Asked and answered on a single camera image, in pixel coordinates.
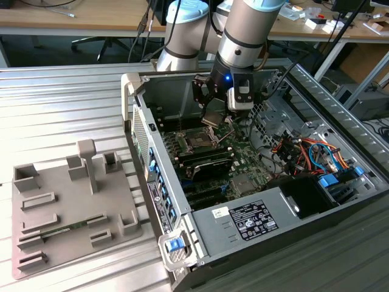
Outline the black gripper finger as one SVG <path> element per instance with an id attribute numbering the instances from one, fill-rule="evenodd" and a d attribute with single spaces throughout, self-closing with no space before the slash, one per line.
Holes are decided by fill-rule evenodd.
<path id="1" fill-rule="evenodd" d="M 213 80 L 201 74 L 196 74 L 192 80 L 193 100 L 205 110 L 213 100 Z"/>
<path id="2" fill-rule="evenodd" d="M 233 122 L 239 122 L 245 118 L 245 111 L 227 111 L 226 118 Z"/>

